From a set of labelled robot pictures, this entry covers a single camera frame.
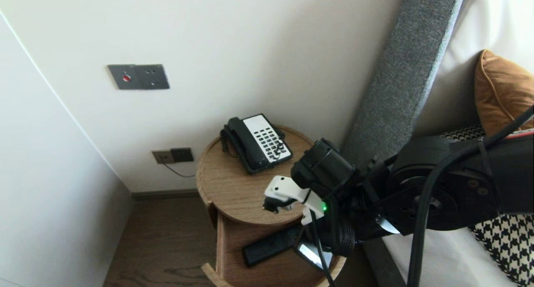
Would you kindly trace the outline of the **black remote control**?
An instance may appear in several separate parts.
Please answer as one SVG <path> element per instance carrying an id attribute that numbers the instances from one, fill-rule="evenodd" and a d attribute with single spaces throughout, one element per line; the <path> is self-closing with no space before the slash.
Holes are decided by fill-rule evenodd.
<path id="1" fill-rule="evenodd" d="M 242 247 L 245 266 L 251 268 L 292 248 L 301 228 L 295 225 Z"/>

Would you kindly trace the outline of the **round wooden nightstand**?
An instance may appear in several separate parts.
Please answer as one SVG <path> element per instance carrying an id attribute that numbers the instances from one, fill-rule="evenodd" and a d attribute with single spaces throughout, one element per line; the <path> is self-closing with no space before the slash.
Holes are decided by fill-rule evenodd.
<path id="1" fill-rule="evenodd" d="M 314 144 L 299 131 L 284 126 L 279 129 L 285 133 L 293 157 L 257 174 L 249 174 L 238 158 L 223 152 L 219 136 L 204 149 L 195 183 L 207 207 L 242 224 L 277 226 L 300 220 L 303 209 L 300 203 L 278 214 L 263 210 L 264 191 L 272 179 L 277 175 L 290 177 L 294 162 Z"/>

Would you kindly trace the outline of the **black and white telephone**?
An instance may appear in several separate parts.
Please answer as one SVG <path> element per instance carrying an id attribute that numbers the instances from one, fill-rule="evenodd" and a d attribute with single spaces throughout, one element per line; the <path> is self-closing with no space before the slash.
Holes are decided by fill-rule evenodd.
<path id="1" fill-rule="evenodd" d="M 262 171 L 272 169 L 274 166 L 292 159 L 292 150 L 285 141 L 285 134 L 280 129 L 276 128 L 271 122 L 269 122 L 264 114 L 261 113 L 248 118 L 240 119 L 251 131 L 268 160 L 267 165 L 262 169 Z M 226 125 L 224 125 L 223 129 L 220 131 L 222 150 L 228 155 L 238 158 L 242 163 L 231 139 L 226 133 Z"/>

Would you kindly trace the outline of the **black telephone handset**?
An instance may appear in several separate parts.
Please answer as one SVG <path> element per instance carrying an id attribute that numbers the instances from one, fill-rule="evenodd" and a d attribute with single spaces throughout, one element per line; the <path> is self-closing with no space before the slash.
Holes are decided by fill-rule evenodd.
<path id="1" fill-rule="evenodd" d="M 248 172 L 255 174 L 262 171 L 268 160 L 245 123 L 237 117 L 231 118 L 225 130 Z"/>

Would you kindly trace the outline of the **brown wooden baseboard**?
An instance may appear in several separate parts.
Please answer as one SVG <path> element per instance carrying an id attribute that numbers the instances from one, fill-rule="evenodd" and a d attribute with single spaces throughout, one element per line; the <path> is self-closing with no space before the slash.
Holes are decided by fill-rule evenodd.
<path id="1" fill-rule="evenodd" d="M 200 197 L 200 194 L 198 190 L 196 189 L 183 189 L 183 190 L 133 192 L 131 193 L 131 197 L 135 201 L 147 201 L 147 200 L 198 198 Z"/>

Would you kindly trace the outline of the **black white houndstooth pillow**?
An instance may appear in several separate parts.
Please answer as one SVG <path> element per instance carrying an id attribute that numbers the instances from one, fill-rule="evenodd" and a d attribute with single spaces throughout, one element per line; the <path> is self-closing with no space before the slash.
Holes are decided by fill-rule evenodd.
<path id="1" fill-rule="evenodd" d="M 509 281 L 534 287 L 534 215 L 505 214 L 469 231 Z"/>

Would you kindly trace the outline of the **grey fabric headboard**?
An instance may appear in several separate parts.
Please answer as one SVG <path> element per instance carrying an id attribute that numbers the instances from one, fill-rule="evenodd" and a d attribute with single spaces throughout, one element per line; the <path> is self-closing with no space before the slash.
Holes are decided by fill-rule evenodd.
<path id="1" fill-rule="evenodd" d="M 360 171 L 412 138 L 463 0 L 402 0 L 342 156 Z"/>

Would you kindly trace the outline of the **dark grey power socket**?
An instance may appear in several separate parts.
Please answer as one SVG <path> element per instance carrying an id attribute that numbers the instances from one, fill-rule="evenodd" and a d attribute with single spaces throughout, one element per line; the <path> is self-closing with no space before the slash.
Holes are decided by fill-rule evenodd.
<path id="1" fill-rule="evenodd" d="M 170 149 L 172 160 L 177 162 L 193 162 L 194 156 L 191 148 L 172 148 Z"/>

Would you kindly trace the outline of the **brown velvet cushion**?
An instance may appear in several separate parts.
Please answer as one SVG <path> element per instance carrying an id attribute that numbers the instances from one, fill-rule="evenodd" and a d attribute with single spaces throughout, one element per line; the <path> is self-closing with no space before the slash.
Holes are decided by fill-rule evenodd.
<path id="1" fill-rule="evenodd" d="M 534 74 L 483 50 L 475 69 L 474 97 L 486 135 L 496 135 L 534 105 Z"/>

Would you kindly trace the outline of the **white bed pillow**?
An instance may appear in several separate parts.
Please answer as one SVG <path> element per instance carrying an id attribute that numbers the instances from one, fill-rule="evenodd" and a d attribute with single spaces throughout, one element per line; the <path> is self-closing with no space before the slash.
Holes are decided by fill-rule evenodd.
<path id="1" fill-rule="evenodd" d="M 464 0 L 413 137 L 479 121 L 475 69 L 488 49 L 534 74 L 534 0 Z"/>

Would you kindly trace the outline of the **white wardrobe panel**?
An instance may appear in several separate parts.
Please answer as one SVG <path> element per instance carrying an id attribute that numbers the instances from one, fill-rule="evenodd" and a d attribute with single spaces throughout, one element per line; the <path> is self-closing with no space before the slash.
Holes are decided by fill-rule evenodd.
<path id="1" fill-rule="evenodd" d="M 0 10 L 0 287 L 103 287 L 132 205 Z"/>

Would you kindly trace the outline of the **grey fabric bed frame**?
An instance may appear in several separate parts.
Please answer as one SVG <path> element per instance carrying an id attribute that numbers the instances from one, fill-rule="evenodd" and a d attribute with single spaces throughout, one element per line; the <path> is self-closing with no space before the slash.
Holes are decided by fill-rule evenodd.
<path id="1" fill-rule="evenodd" d="M 379 287 L 407 287 L 399 268 L 381 238 L 366 241 L 362 246 Z"/>

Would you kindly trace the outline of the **grey wall switch panel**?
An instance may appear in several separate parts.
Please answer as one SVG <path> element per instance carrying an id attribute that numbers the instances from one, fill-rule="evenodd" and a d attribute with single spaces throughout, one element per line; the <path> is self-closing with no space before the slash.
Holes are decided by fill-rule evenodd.
<path id="1" fill-rule="evenodd" d="M 113 64 L 107 68 L 116 87 L 123 91 L 170 89 L 162 64 Z"/>

